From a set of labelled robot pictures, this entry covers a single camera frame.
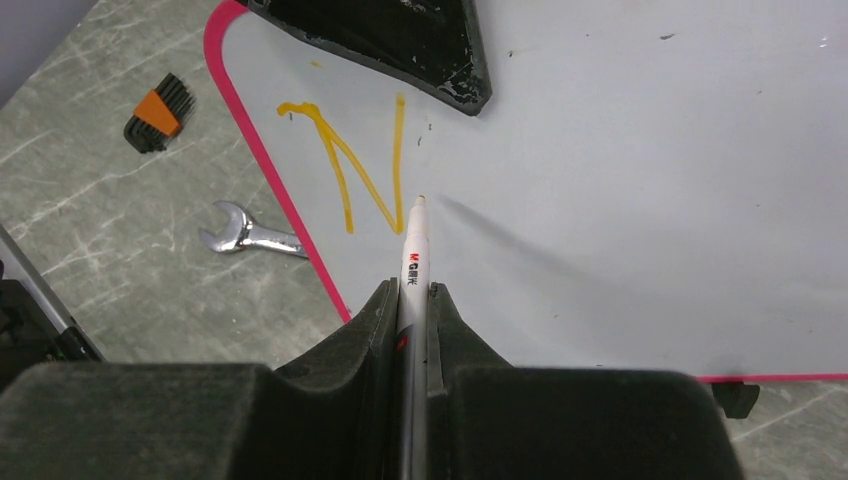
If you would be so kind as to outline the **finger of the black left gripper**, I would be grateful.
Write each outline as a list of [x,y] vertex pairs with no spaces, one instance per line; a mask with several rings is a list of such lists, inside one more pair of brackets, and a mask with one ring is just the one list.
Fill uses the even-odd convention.
[[470,0],[270,0],[246,7],[316,48],[401,80],[467,116],[492,86]]

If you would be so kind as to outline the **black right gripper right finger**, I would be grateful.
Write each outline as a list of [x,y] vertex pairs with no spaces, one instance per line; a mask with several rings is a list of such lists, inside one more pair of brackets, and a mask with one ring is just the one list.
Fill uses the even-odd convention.
[[740,479],[706,389],[671,371],[509,364],[428,298],[431,479]]

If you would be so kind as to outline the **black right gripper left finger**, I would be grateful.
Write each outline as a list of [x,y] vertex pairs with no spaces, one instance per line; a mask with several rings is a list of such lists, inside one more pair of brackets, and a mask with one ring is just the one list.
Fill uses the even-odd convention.
[[44,363],[1,397],[5,479],[379,479],[398,286],[284,366]]

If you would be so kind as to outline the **white marker pen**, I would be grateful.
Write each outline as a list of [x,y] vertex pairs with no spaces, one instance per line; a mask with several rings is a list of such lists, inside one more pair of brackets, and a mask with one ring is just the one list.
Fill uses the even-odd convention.
[[397,350],[401,354],[401,413],[397,473],[426,477],[426,319],[429,292],[429,216],[426,198],[411,208],[399,275]]

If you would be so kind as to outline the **pink framed whiteboard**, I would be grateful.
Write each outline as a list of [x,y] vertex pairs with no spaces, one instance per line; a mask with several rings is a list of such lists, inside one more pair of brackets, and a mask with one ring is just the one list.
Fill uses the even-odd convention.
[[466,115],[237,1],[206,63],[336,310],[430,278],[523,366],[847,376],[847,5],[480,1]]

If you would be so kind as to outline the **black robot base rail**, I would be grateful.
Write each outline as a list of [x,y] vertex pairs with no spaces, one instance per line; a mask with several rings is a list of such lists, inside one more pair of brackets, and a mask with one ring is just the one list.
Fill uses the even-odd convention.
[[1,230],[1,388],[46,362],[105,357],[11,235]]

